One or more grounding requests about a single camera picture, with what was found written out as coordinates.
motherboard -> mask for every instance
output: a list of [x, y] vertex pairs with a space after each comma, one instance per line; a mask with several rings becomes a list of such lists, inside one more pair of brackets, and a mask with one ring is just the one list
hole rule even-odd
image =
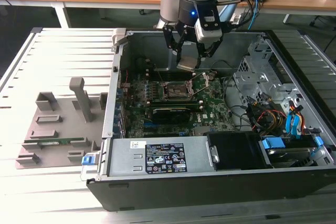
[[232, 131], [222, 80], [214, 72], [147, 71], [127, 75], [125, 137], [202, 136]]

power supply label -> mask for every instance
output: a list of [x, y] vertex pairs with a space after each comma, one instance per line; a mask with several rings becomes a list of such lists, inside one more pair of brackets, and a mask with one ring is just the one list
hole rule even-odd
[[146, 145], [146, 172], [148, 174], [187, 172], [183, 144]]

desk leg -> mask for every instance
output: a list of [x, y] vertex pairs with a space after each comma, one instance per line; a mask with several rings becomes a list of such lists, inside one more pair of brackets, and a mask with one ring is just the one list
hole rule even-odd
[[55, 3], [52, 3], [52, 7], [55, 8], [61, 28], [71, 28], [69, 16], [67, 13], [67, 9], [64, 7], [64, 3], [55, 2]]
[[7, 16], [8, 11], [6, 10], [6, 7], [4, 5], [0, 5], [0, 15], [1, 16]]
[[286, 14], [284, 20], [282, 21], [284, 24], [288, 24], [290, 19], [290, 14]]

blue tab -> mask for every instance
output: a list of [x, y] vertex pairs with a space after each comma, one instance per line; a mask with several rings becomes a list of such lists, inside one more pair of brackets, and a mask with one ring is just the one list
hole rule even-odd
[[287, 119], [286, 119], [286, 132], [290, 132], [290, 122], [292, 121], [292, 115], [288, 114]]
[[294, 122], [293, 122], [293, 125], [292, 125], [291, 134], [292, 134], [292, 136], [295, 136], [296, 138], [300, 138], [300, 136], [298, 135], [298, 131], [297, 131], [299, 122], [300, 122], [300, 117], [295, 115]]
[[315, 142], [317, 143], [317, 146], [320, 147], [324, 144], [323, 140], [321, 137], [317, 136], [315, 137]]
[[95, 156], [84, 156], [82, 158], [82, 165], [95, 165]]
[[282, 138], [280, 137], [267, 137], [263, 140], [265, 149], [285, 148]]
[[269, 146], [268, 142], [266, 141], [266, 139], [263, 140], [263, 145], [264, 145], [265, 149], [270, 149], [270, 146]]

robotic arm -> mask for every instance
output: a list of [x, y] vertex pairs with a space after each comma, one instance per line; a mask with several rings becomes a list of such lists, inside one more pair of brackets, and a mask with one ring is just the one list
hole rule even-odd
[[[218, 6], [237, 4], [243, 0], [161, 0], [161, 20], [158, 28], [163, 29], [168, 48], [181, 60], [182, 46], [185, 41], [196, 43], [198, 59], [195, 68], [199, 68], [201, 59], [212, 57], [223, 40], [223, 33], [236, 28], [230, 22], [221, 22]], [[180, 39], [176, 41], [173, 30], [176, 29]]]

